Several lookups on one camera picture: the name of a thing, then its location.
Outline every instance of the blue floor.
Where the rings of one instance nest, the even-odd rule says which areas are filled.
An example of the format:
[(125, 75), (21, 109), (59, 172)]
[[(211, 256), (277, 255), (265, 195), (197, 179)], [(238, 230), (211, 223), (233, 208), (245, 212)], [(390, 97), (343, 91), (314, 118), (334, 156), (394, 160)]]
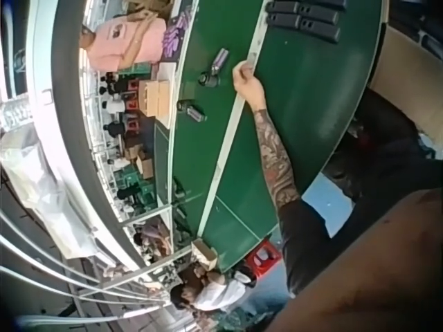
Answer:
[[(350, 200), (344, 197), (341, 191), (322, 174), (312, 183), (303, 199), (325, 218), (326, 227), (331, 236), (338, 232), (352, 210)], [(281, 245), (278, 230), (271, 240), (277, 246)], [(251, 313), (263, 313), (273, 307), (283, 305), (289, 298), (286, 271), (281, 261), (259, 281), (241, 307)]]

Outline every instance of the arm tattoo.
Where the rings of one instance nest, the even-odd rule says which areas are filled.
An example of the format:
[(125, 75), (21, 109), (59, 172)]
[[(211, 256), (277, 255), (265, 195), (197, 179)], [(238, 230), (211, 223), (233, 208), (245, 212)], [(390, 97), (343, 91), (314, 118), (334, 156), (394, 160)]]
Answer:
[(275, 208), (279, 209), (300, 196), (294, 183), (291, 161), (268, 111), (255, 112), (254, 121), (264, 178)]

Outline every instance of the plastic bag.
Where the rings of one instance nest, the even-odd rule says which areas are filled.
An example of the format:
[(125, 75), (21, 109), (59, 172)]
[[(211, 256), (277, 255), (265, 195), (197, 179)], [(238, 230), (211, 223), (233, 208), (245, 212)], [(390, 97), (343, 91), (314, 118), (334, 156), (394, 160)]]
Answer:
[(75, 213), (49, 168), (32, 123), (1, 138), (0, 161), (23, 205), (42, 219), (66, 259), (98, 252), (92, 233)]

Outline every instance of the pink shirt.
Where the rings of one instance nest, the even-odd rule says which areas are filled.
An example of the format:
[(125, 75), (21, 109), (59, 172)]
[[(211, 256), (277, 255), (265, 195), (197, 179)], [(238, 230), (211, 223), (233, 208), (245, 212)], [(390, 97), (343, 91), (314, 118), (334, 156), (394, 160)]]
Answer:
[[(91, 67), (97, 71), (117, 71), (138, 24), (128, 22), (126, 17), (117, 17), (100, 24), (96, 30), (96, 39), (88, 50)], [(166, 23), (163, 19), (155, 19), (150, 24), (134, 63), (160, 61), (165, 31)]]

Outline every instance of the green workbench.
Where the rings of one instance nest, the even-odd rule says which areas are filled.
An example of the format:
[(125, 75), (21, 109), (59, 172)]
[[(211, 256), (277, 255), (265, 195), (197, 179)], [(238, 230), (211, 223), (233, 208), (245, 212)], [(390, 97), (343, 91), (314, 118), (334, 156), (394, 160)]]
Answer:
[[(304, 192), (334, 151), (352, 119), (375, 58), (382, 0), (348, 1), (338, 45), (269, 27), (256, 75), (264, 84), (271, 117), (288, 149)], [(197, 233), (236, 93), (231, 70), (246, 59), (261, 1), (200, 1), (181, 82), (181, 99), (193, 99), (207, 121), (177, 116), (173, 174), (188, 196), (183, 207)], [(230, 51), (216, 89), (197, 79), (221, 48)], [(204, 241), (229, 269), (277, 225), (262, 176), (253, 119), (242, 114), (217, 190)]]

